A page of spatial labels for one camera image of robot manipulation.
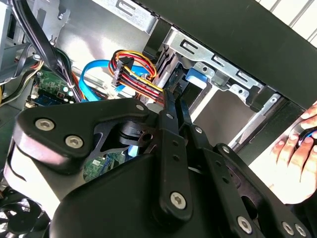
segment red wire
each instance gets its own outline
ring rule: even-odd
[[[148,95],[148,94],[146,94],[145,92],[141,92],[140,90],[134,88],[133,86],[131,86],[131,85],[129,86],[129,85],[128,85],[127,83],[125,83],[125,82],[120,82],[120,83],[121,83],[122,85],[126,86],[126,87],[133,88],[137,93],[139,93],[139,94],[141,94],[141,95],[143,95],[143,96],[145,96],[145,97],[147,97],[147,98],[150,98],[150,99],[156,101],[156,98],[152,97],[151,95]]]
[[[157,93],[151,91],[150,89],[146,88],[145,86],[140,85],[140,84],[134,82],[134,81],[131,80],[129,77],[127,77],[125,74],[122,74],[122,77],[123,77],[125,80],[129,81],[129,82],[130,82],[131,84],[133,84],[134,86],[139,87],[139,88],[142,88],[144,91],[150,93],[151,95],[153,95],[153,96],[155,96],[155,97],[158,97],[158,96],[159,96],[159,94],[157,94]]]
[[[135,56],[135,55],[131,55],[131,54],[119,54],[119,57],[120,56],[126,56],[126,57],[132,57],[136,60],[136,62],[139,62],[139,63],[145,63],[147,65],[147,68],[145,67],[146,70],[150,70],[151,72],[149,72],[152,76],[154,75],[154,69],[151,67],[151,65],[149,64],[149,62],[147,62],[146,60],[144,60],[143,58],[141,57],[138,57],[138,56]]]

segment yellow wire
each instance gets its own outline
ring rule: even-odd
[[[115,59],[118,61],[119,60],[119,54],[124,54],[124,53],[132,53],[132,54],[136,54],[136,55],[139,55],[141,56],[142,58],[144,58],[147,62],[149,62],[149,64],[152,66],[152,68],[154,69],[154,75],[153,75],[153,78],[156,77],[156,75],[158,74],[157,73],[157,69],[155,68],[155,65],[150,61],[149,58],[145,57],[143,54],[141,54],[140,52],[137,52],[137,51],[120,51],[116,54],[116,57]]]
[[[153,67],[153,69],[154,69],[154,71],[155,71],[153,77],[155,77],[155,76],[157,75],[157,70],[156,70],[154,64],[149,60],[149,58],[145,57],[143,54],[141,54],[141,53],[139,53],[139,52],[136,52],[136,51],[120,51],[120,52],[118,52],[118,53],[116,54],[116,56],[115,56],[116,61],[119,60],[119,55],[120,55],[120,54],[124,54],[124,53],[133,53],[133,54],[136,54],[136,55],[139,55],[139,56],[145,58],[145,60],[150,63],[150,65]],[[156,85],[152,84],[150,81],[148,81],[148,80],[146,80],[146,79],[143,79],[143,78],[137,76],[137,75],[136,75],[134,72],[132,72],[132,70],[130,70],[127,66],[125,66],[124,69],[127,70],[130,75],[136,77],[136,78],[137,78],[138,80],[140,80],[141,82],[152,86],[153,88],[155,88],[155,89],[158,90],[159,92],[162,92],[162,91],[163,91],[161,88],[159,88],[159,87],[157,87]]]

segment black plastic bracket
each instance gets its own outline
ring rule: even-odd
[[[175,229],[191,219],[193,205],[185,140],[178,135],[175,101],[172,93],[166,90],[154,146],[158,172],[158,188],[154,190],[154,216],[164,227]]]
[[[116,125],[143,122],[149,114],[148,108],[136,99],[65,104],[49,109],[37,107],[25,110],[17,117],[13,140],[31,158],[58,173],[72,174],[82,169],[86,159],[106,152],[104,143]],[[44,131],[35,126],[35,122],[43,118],[54,123],[52,130]],[[70,135],[80,137],[83,146],[69,147],[65,139]]]
[[[238,187],[240,196],[247,196],[254,203],[258,213],[257,220],[265,237],[302,237],[296,231],[295,224],[302,228],[305,226],[282,204],[234,151],[224,144],[216,145],[214,151],[225,159],[226,165],[240,179]],[[283,222],[293,227],[292,229],[295,231],[293,236],[283,228]],[[307,237],[311,237],[306,228],[304,231]]]

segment fan blade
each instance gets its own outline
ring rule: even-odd
[[[7,204],[0,208],[0,212],[6,212],[6,211],[13,211],[13,212],[19,213],[19,212],[23,212],[23,209],[21,204],[15,203],[15,204]]]
[[[43,231],[46,229],[46,227],[49,225],[50,223],[50,218],[48,217],[48,215],[45,213],[43,213],[42,216],[39,217],[39,219],[36,221],[36,224],[33,228],[34,231]]]
[[[30,199],[27,199],[27,200],[28,200],[28,203],[30,204],[30,213],[35,218],[38,218],[42,212],[42,209],[40,208],[40,206],[36,202],[34,202]]]
[[[7,223],[8,221],[6,218],[0,218],[0,224]]]
[[[10,213],[10,211],[4,211],[5,216],[10,219],[11,217],[13,217],[13,215]]]
[[[6,238],[6,235],[8,234],[8,231],[4,231],[0,233],[0,238]]]

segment black cable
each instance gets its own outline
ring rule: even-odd
[[[2,96],[3,96],[3,94],[4,94],[4,91],[5,91],[5,84],[1,85],[0,87],[1,87],[1,91],[2,91]]]
[[[31,48],[31,44],[27,43],[26,47],[24,48],[24,50],[23,50],[23,52],[21,54],[21,57],[19,59],[19,63],[17,65],[17,67],[16,67],[15,73],[12,76],[12,78],[17,78],[18,76],[21,75],[22,70],[23,70],[24,65],[25,65],[25,62],[26,62],[26,59],[28,58],[28,54],[29,54],[30,48]]]
[[[63,79],[69,86],[74,85],[72,89],[74,98],[77,102],[82,101],[82,96],[79,88],[74,83],[72,76],[71,65],[67,55],[61,54],[48,41],[45,33],[38,24],[36,18],[26,0],[8,0],[12,5],[13,14],[24,31],[26,37],[41,56],[45,64],[58,77]]]
[[[57,60],[54,47],[34,17],[27,0],[8,0],[8,2],[12,5],[12,12],[17,22],[37,53],[50,69],[56,70]]]
[[[21,82],[19,84],[19,86],[16,88],[16,90],[10,94],[9,96],[7,96],[6,98],[4,98],[2,100],[2,103],[6,103],[7,101],[11,100],[12,98],[14,98],[15,96],[19,95],[19,93],[21,92],[21,90],[23,89],[23,85],[25,83],[25,80],[26,78],[31,74],[33,73],[35,70],[30,70],[30,71],[27,71],[23,76],[22,76],[22,79],[21,79]]]

